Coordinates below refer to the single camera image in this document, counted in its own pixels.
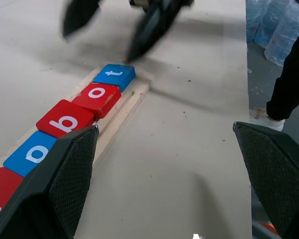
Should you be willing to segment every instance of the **black pants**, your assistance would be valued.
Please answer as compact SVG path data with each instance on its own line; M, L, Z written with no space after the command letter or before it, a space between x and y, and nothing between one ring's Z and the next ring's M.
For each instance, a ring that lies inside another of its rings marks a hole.
M299 37L285 59L283 72L276 80L267 114L274 120L288 119L299 105Z

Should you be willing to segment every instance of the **letter b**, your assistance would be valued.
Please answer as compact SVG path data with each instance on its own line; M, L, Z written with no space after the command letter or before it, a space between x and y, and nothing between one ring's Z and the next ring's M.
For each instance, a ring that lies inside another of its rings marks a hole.
M65 120L70 121L72 123L72 125L71 126L64 126L63 122ZM51 120L49 123L50 123L50 125L52 125L54 127L57 127L60 130L62 130L64 132L67 132L67 133L71 132L72 129L74 129L76 126L78 126L78 121L75 118L71 117L71 116L63 116L59 119L59 122L55 122L55 121Z

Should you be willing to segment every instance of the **concrete floor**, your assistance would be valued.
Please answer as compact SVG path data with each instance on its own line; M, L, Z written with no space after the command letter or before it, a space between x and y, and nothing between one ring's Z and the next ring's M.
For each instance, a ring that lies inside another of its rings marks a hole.
M251 42L248 44L248 74L249 108L266 107L270 100L276 78L282 72L282 67L266 60L264 49ZM299 144L299 106L286 120L283 132L290 135Z

